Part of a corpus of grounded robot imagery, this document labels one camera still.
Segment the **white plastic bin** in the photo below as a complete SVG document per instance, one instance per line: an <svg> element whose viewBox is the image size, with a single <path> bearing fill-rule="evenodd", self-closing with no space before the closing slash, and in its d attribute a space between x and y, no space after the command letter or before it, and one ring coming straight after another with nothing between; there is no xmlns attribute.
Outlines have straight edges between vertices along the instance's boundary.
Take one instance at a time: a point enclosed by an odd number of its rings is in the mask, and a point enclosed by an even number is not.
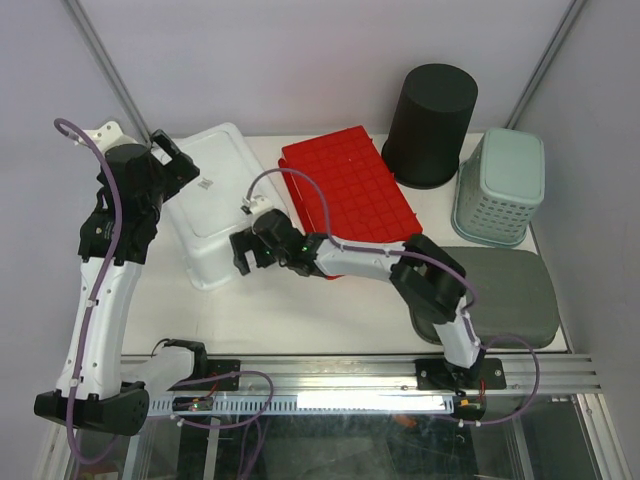
<svg viewBox="0 0 640 480"><path fill-rule="evenodd" d="M249 227L242 199L264 168L232 123L178 139L176 145L200 175L164 204L163 213L174 226L192 285L213 290L240 276L229 237Z"/></svg>

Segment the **teal perforated plastic basket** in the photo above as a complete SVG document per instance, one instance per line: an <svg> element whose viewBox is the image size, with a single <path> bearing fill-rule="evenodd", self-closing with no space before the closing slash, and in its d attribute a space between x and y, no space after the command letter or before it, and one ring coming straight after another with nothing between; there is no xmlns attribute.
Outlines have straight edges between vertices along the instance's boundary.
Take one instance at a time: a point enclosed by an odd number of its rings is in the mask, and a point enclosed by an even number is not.
<svg viewBox="0 0 640 480"><path fill-rule="evenodd" d="M462 238L520 245L545 194L545 151L530 133L492 128L461 163L451 224Z"/></svg>

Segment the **red plastic tray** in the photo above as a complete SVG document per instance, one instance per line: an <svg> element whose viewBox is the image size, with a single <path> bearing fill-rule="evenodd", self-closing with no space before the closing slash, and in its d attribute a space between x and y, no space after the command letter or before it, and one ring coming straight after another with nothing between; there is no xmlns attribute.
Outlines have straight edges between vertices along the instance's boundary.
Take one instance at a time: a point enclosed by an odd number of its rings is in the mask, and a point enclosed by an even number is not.
<svg viewBox="0 0 640 480"><path fill-rule="evenodd" d="M362 126L282 148L283 173L319 274L387 282L422 226Z"/></svg>

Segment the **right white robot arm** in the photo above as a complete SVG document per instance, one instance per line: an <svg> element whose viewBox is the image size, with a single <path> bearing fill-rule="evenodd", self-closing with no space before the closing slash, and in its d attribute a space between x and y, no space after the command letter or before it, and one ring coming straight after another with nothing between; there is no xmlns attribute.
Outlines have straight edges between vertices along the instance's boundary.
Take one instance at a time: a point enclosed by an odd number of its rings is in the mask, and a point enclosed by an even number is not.
<svg viewBox="0 0 640 480"><path fill-rule="evenodd" d="M469 387L483 374L484 347L470 308L477 294L465 269L422 234L404 242L347 241L329 232L303 233L278 209L250 216L250 226L230 235L233 263L246 275L247 254L259 268L272 264L303 277L355 276L391 284L406 303L415 332L434 330L443 346L443 384Z"/></svg>

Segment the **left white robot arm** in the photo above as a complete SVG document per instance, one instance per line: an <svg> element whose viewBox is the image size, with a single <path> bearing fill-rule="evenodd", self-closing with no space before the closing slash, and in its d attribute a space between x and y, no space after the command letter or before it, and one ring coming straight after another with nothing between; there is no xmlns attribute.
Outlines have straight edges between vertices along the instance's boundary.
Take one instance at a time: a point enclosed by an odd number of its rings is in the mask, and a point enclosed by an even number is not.
<svg viewBox="0 0 640 480"><path fill-rule="evenodd" d="M161 210L199 168L162 130L151 140L168 155L120 136L85 132L99 153L101 187L80 228L81 293L69 353L53 390L37 395L37 416L73 430L133 436L145 423L151 398L182 382L198 388L209 377L206 348L170 339L150 360L129 372L121 353L131 300L157 234Z"/></svg>

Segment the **large black plastic bucket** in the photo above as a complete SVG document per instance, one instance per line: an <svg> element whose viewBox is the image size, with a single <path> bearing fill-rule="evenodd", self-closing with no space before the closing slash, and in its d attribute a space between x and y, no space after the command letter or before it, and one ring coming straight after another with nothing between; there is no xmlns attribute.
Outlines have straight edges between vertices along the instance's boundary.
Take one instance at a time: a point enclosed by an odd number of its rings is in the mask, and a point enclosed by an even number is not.
<svg viewBox="0 0 640 480"><path fill-rule="evenodd" d="M395 180L413 189L449 182L478 97L466 71L430 63L405 77L381 156Z"/></svg>

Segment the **grey plastic tray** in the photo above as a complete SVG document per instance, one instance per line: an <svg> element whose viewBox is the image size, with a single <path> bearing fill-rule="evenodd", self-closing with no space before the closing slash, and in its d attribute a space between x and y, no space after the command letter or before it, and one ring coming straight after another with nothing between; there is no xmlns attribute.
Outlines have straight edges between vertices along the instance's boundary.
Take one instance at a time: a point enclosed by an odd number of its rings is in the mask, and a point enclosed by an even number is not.
<svg viewBox="0 0 640 480"><path fill-rule="evenodd" d="M535 349L549 346L560 315L554 287L542 258L530 251L488 247L446 247L479 293L470 309L483 344L511 334Z"/></svg>

